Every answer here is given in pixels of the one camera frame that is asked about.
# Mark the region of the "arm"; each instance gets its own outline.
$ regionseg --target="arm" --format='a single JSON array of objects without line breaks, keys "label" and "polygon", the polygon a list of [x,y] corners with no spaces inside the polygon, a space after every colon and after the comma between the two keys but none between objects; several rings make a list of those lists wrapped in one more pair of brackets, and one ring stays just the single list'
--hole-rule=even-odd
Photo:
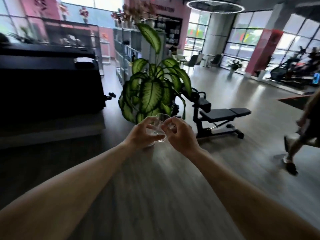
[{"label": "arm", "polygon": [[320,88],[314,93],[314,95],[306,103],[302,117],[297,122],[298,126],[302,127],[306,123],[308,116],[310,115],[314,105],[317,104],[319,99],[320,99]]},{"label": "arm", "polygon": [[[176,133],[166,126],[169,123],[176,125]],[[170,118],[162,129],[171,145],[200,170],[247,240],[320,239],[308,222],[215,162],[185,121]]]},{"label": "arm", "polygon": [[28,191],[0,211],[0,238],[66,239],[112,175],[136,149],[164,135],[149,136],[154,117],[136,125],[118,146]]}]

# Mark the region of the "dieffenbachia plant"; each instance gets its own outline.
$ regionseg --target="dieffenbachia plant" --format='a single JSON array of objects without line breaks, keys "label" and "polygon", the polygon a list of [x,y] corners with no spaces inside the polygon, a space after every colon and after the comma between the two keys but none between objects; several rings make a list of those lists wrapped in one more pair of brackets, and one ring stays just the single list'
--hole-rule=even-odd
[{"label": "dieffenbachia plant", "polygon": [[[147,24],[137,26],[155,50],[157,60],[161,50],[160,37]],[[146,66],[149,68],[148,72],[144,72]],[[171,115],[176,96],[183,102],[182,118],[185,118],[186,102],[181,97],[181,89],[184,86],[190,96],[191,82],[176,60],[168,58],[158,64],[150,64],[148,60],[140,58],[133,62],[132,74],[130,80],[125,82],[119,98],[119,106],[126,120],[138,124],[147,116],[158,113]]]}]

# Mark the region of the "black shorts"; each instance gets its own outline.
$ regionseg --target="black shorts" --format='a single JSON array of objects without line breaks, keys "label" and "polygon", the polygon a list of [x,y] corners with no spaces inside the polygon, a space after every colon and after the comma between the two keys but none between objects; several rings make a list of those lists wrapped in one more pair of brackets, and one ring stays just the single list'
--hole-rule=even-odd
[{"label": "black shorts", "polygon": [[300,141],[305,143],[313,138],[320,138],[320,125],[318,120],[307,120],[306,124],[300,129]]}]

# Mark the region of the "wall sign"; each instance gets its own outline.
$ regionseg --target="wall sign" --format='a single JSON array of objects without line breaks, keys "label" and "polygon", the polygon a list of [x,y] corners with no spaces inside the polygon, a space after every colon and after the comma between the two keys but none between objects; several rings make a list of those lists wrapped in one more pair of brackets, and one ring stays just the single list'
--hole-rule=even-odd
[{"label": "wall sign", "polygon": [[156,9],[161,10],[161,11],[166,11],[166,12],[174,12],[174,8],[171,7],[164,7],[161,5],[156,5],[156,4],[152,4]]}]

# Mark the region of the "black mat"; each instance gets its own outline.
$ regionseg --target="black mat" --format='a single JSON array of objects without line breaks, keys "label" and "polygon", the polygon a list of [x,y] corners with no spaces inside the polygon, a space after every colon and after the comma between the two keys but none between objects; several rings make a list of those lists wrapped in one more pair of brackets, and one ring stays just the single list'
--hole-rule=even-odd
[{"label": "black mat", "polygon": [[280,102],[288,104],[294,108],[303,110],[304,106],[309,101],[310,97],[311,97],[311,95],[306,95],[306,96],[283,98],[283,99],[278,99],[278,100]]}]

